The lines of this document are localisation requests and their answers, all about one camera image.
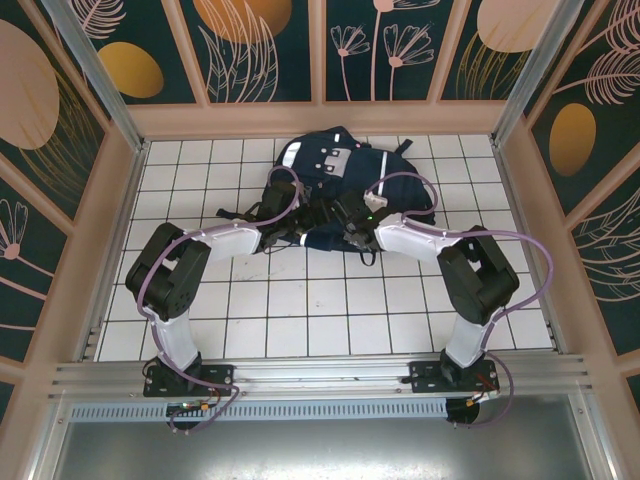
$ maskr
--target backpack strap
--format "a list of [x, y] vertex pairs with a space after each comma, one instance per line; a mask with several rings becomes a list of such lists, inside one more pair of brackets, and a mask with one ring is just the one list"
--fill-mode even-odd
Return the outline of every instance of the backpack strap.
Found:
[[402, 142], [402, 144], [398, 148], [396, 148], [395, 153], [397, 153], [398, 155], [402, 155], [411, 145], [413, 145], [413, 140], [409, 140], [408, 138], [406, 138], [404, 142]]

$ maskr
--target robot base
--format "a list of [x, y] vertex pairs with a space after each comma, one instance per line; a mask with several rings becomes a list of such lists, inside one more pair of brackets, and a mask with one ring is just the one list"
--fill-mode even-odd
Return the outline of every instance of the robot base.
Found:
[[[233, 365], [201, 365], [198, 364], [194, 371], [191, 367], [185, 372], [195, 378], [209, 383], [223, 385], [233, 384]], [[207, 387], [187, 382], [178, 376], [171, 368], [157, 359], [155, 365], [145, 370], [145, 383], [143, 396], [146, 398], [171, 398], [171, 397], [210, 397], [211, 392]], [[218, 389], [221, 397], [231, 395], [229, 389]]]

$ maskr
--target flower illustration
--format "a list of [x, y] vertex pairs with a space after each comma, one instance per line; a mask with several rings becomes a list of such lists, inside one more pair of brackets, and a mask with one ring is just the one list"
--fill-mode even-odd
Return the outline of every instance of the flower illustration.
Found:
[[[53, 277], [53, 273], [34, 265], [20, 255], [20, 246], [24, 239], [27, 228], [27, 220], [29, 218], [28, 208], [20, 202], [16, 202], [13, 211], [9, 202], [3, 198], [0, 200], [0, 259], [13, 262], [17, 260], [28, 267], [49, 277]], [[24, 285], [20, 285], [8, 278], [0, 277], [0, 284], [17, 290], [18, 292], [30, 295], [39, 300], [46, 300], [47, 296], [40, 292], [36, 292]], [[11, 330], [34, 330], [35, 327], [21, 327], [17, 325], [0, 324], [0, 328], [8, 328]]]
[[393, 10], [416, 10], [433, 7], [439, 3], [440, 0], [373, 0], [373, 6], [382, 13]]
[[373, 49], [371, 54], [372, 101], [376, 99], [376, 52], [378, 50], [378, 32], [380, 31], [380, 19], [382, 14], [392, 12], [394, 10], [417, 10], [419, 8], [434, 7], [439, 3], [440, 0], [373, 0], [373, 6], [378, 13], [376, 15], [376, 24], [373, 29]]
[[384, 29], [384, 46], [389, 57], [389, 65], [391, 65], [389, 100], [393, 100], [393, 81], [396, 68], [419, 65], [433, 60], [433, 48], [427, 48], [431, 43], [428, 30], [429, 27], [408, 26], [398, 37], [398, 25]]
[[349, 102], [351, 101], [351, 94], [349, 93], [347, 74], [344, 68], [344, 59], [349, 55], [358, 55], [360, 53], [368, 52], [371, 49], [371, 45], [369, 42], [365, 42], [366, 38], [366, 35], [362, 31], [362, 26], [346, 27], [344, 32], [340, 26], [336, 26], [331, 29], [331, 39], [338, 51], [338, 55], [340, 55], [342, 82], [344, 83], [344, 91]]
[[9, 202], [4, 198], [0, 200], [0, 258], [19, 258], [28, 216], [29, 210], [20, 202], [16, 202], [12, 213]]

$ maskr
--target wall pattern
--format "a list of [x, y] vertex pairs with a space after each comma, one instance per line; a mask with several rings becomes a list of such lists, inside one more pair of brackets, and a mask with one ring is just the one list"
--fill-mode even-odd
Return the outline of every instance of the wall pattern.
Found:
[[640, 169], [573, 230], [619, 355], [640, 348]]
[[557, 0], [473, 0], [442, 100], [506, 100]]
[[640, 140], [640, 2], [609, 3], [532, 128], [565, 213]]
[[307, 0], [181, 0], [211, 103], [311, 101]]
[[540, 80], [540, 83], [538, 84], [538, 87], [536, 88], [536, 90], [533, 92], [533, 95], [531, 95], [531, 98], [529, 99], [529, 103], [527, 103], [527, 105], [524, 107], [525, 116], [528, 117], [529, 113], [531, 112], [535, 104], [538, 103], [538, 99], [540, 98], [540, 95], [542, 94], [544, 89], [547, 87], [549, 77], [558, 68], [558, 64], [562, 60], [562, 57], [564, 57], [564, 54], [566, 53], [567, 48], [569, 48], [569, 45], [573, 41], [573, 38], [576, 36], [576, 33], [578, 33], [578, 30], [582, 26], [582, 22], [584, 22], [584, 19], [589, 13], [589, 10], [591, 10], [591, 7], [593, 6], [594, 1], [595, 0], [585, 0], [584, 3], [582, 4], [580, 13], [576, 18], [576, 21], [573, 23], [571, 30], [569, 31], [564, 41], [562, 42], [562, 45], [558, 49], [558, 53], [556, 54], [555, 59], [553, 60], [553, 62], [551, 62], [551, 65], [549, 66], [544, 76]]
[[125, 103], [195, 102], [160, 1], [69, 0], [69, 5]]
[[451, 5], [327, 0], [326, 100], [426, 100]]
[[0, 44], [0, 154], [74, 218], [104, 131], [15, 0]]
[[0, 425], [2, 425], [2, 419], [9, 406], [9, 400], [11, 400], [11, 394], [13, 393], [13, 385], [10, 383], [0, 382]]
[[0, 180], [0, 356], [24, 361], [66, 241]]

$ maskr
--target floor tile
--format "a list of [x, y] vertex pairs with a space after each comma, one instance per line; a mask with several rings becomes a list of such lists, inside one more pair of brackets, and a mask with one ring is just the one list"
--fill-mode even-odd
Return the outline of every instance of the floor tile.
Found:
[[158, 226], [165, 223], [165, 219], [159, 220], [134, 220], [131, 222], [129, 236], [127, 238], [127, 250], [142, 250], [147, 244], [153, 232]]
[[175, 165], [182, 142], [152, 142], [147, 165]]
[[263, 188], [273, 165], [271, 163], [243, 163], [240, 173], [241, 188]]
[[204, 190], [174, 190], [171, 194], [169, 218], [196, 218], [202, 216]]
[[426, 312], [420, 277], [385, 278], [384, 284], [389, 313]]
[[243, 162], [273, 163], [273, 138], [252, 138], [244, 141]]
[[167, 218], [169, 214], [169, 202], [171, 192], [140, 192], [136, 209], [133, 212], [135, 219]]
[[426, 314], [389, 315], [393, 353], [432, 352]]
[[395, 252], [380, 255], [385, 277], [412, 277], [420, 275], [420, 267], [415, 258]]
[[455, 309], [449, 300], [449, 293], [442, 277], [423, 277], [424, 294], [428, 312], [451, 312]]
[[462, 157], [462, 148], [457, 135], [429, 135], [431, 151], [435, 158]]
[[209, 163], [211, 157], [211, 140], [185, 140], [182, 142], [178, 163]]
[[500, 182], [500, 171], [496, 165], [496, 159], [467, 158], [467, 167], [471, 174], [472, 182]]
[[309, 355], [348, 355], [347, 317], [309, 318]]
[[476, 225], [482, 225], [478, 212], [447, 212], [447, 220], [451, 230], [465, 232]]
[[215, 217], [218, 210], [223, 208], [228, 212], [235, 212], [238, 207], [238, 190], [207, 190], [204, 196], [205, 217]]
[[510, 313], [509, 323], [516, 348], [552, 348], [542, 310], [518, 310]]
[[436, 171], [440, 183], [469, 183], [469, 172], [464, 158], [436, 158]]
[[307, 282], [269, 282], [269, 316], [301, 317], [307, 314]]
[[445, 211], [477, 210], [476, 197], [470, 183], [440, 185]]
[[460, 135], [465, 157], [492, 157], [493, 150], [488, 135]]
[[309, 278], [344, 278], [344, 256], [342, 252], [322, 252], [308, 249]]
[[[494, 210], [480, 212], [482, 224], [487, 230], [505, 230], [507, 232], [517, 232], [516, 222], [513, 214], [508, 210]], [[513, 237], [495, 237], [500, 240], [513, 240]]]
[[226, 164], [209, 166], [207, 189], [210, 188], [238, 188], [240, 185], [240, 164]]
[[[371, 255], [367, 255], [365, 260], [369, 262]], [[353, 252], [345, 252], [344, 254], [347, 278], [360, 278], [360, 277], [381, 277], [382, 267], [381, 263], [376, 260], [376, 263], [372, 266], [367, 266], [360, 260], [360, 255]]]
[[180, 165], [176, 172], [174, 190], [204, 190], [209, 165]]
[[232, 280], [267, 280], [269, 278], [269, 255], [239, 255], [233, 258]]
[[344, 280], [309, 280], [309, 315], [347, 313]]
[[476, 183], [473, 190], [480, 210], [509, 210], [509, 200], [501, 183]]
[[140, 252], [124, 252], [124, 255], [122, 257], [122, 263], [119, 267], [120, 271], [118, 273], [118, 279], [117, 279], [118, 283], [125, 282], [125, 280], [127, 279], [127, 274], [129, 273], [129, 270], [131, 270], [131, 267], [133, 267], [133, 263], [138, 259], [139, 256], [140, 256]]
[[138, 312], [138, 306], [133, 294], [124, 285], [116, 287], [111, 310], [109, 311], [109, 320], [144, 320], [144, 317]]
[[240, 163], [242, 140], [214, 140], [211, 163]]
[[456, 312], [429, 313], [429, 325], [433, 338], [433, 351], [441, 352], [447, 346], [453, 326], [456, 321]]
[[[511, 297], [509, 306], [522, 302], [536, 292], [536, 287], [533, 285], [531, 274], [519, 273], [518, 280], [520, 280], [520, 287], [514, 292], [513, 296]], [[522, 308], [540, 308], [540, 302], [538, 300], [535, 300], [534, 302]]]
[[137, 361], [146, 322], [107, 322], [99, 360], [101, 362]]
[[307, 277], [307, 249], [287, 247], [270, 255], [270, 280], [303, 279]]
[[498, 246], [517, 273], [529, 271], [527, 258], [520, 242], [498, 242]]
[[266, 354], [267, 320], [230, 319], [227, 322], [225, 358], [260, 358]]
[[398, 137], [395, 135], [378, 135], [367, 138], [373, 148], [379, 148], [381, 150], [390, 150], [393, 152], [399, 145]]
[[229, 318], [265, 317], [267, 282], [233, 282], [229, 298]]
[[391, 353], [386, 315], [349, 317], [352, 355]]
[[386, 313], [384, 283], [381, 278], [347, 280], [347, 311], [349, 314]]
[[267, 357], [307, 355], [307, 318], [270, 318], [267, 324]]
[[189, 327], [193, 342], [202, 354], [203, 360], [224, 358], [224, 337], [227, 328], [225, 320], [192, 320]]
[[413, 144], [402, 154], [404, 158], [431, 158], [431, 144], [428, 135], [408, 135], [399, 137], [400, 143], [406, 139], [413, 141]]
[[189, 309], [189, 318], [227, 318], [228, 283], [201, 283]]
[[145, 167], [140, 190], [171, 190], [176, 175], [175, 165]]
[[498, 320], [487, 342], [489, 350], [513, 350], [513, 337], [506, 318]]
[[228, 282], [231, 278], [231, 259], [209, 261], [202, 274], [203, 282]]

